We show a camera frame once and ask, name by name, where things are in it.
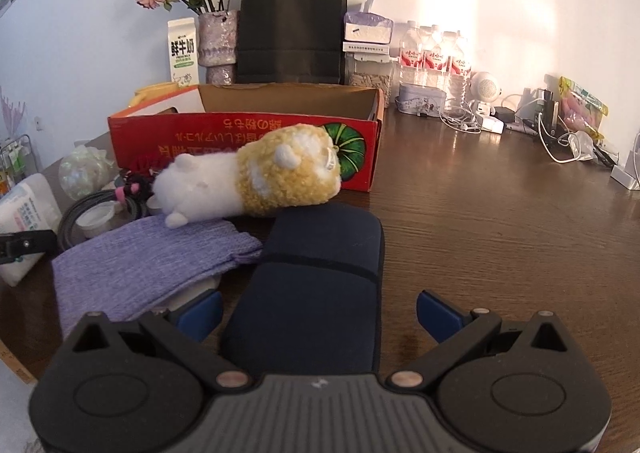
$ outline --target black paper bag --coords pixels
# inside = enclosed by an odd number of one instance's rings
[[[347,0],[242,0],[239,83],[342,83]]]

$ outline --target white plush toy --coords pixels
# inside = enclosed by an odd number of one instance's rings
[[[334,142],[311,125],[274,130],[237,152],[181,154],[154,183],[167,227],[322,204],[338,191]]]

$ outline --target small white fan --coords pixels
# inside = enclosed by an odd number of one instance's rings
[[[491,115],[491,103],[502,93],[498,80],[489,72],[477,72],[471,78],[471,95],[476,99],[476,112]]]

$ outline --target pumpkin illustration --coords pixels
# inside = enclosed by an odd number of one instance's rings
[[[329,137],[334,141],[334,149],[340,161],[340,178],[347,182],[364,166],[367,145],[357,130],[344,123],[327,123],[322,125]]]

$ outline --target metal screw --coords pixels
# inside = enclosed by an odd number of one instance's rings
[[[423,378],[413,370],[400,370],[391,376],[391,382],[400,388],[415,388],[422,384]]]
[[[240,388],[249,383],[249,376],[240,370],[227,370],[218,374],[216,382],[223,388]]]

